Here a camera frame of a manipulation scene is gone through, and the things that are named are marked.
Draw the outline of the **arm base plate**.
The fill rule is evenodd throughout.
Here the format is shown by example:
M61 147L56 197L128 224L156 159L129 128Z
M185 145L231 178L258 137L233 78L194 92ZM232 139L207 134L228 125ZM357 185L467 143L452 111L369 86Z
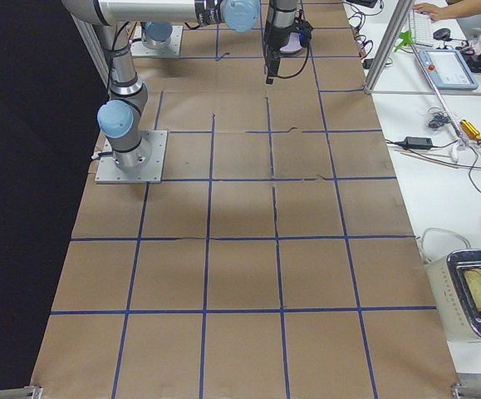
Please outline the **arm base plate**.
M140 145L128 153L116 152L105 141L95 181L98 184L158 184L162 180L168 131L139 131Z
M183 27L173 26L172 34L166 42L143 41L142 27L135 26L131 39L131 54L133 58L178 58L181 50Z

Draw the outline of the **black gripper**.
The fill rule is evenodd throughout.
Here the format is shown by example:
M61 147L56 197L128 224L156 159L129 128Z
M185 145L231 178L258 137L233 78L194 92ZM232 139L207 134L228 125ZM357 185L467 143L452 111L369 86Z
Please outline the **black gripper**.
M290 27L277 27L275 22L269 20L265 23L263 52L267 70L266 84L272 85L278 78L281 59L281 48L286 46L292 33L299 35L299 44L307 49L309 54L311 49L313 26L306 20L294 22Z

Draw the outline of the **person's hand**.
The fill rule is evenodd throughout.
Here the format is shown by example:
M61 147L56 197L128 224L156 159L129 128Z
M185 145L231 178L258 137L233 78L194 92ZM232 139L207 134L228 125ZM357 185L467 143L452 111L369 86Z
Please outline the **person's hand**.
M432 22L438 22L445 19L449 19L449 15L446 12L446 7L439 7L431 3L420 2L415 3L413 10L420 14L426 14L429 16Z

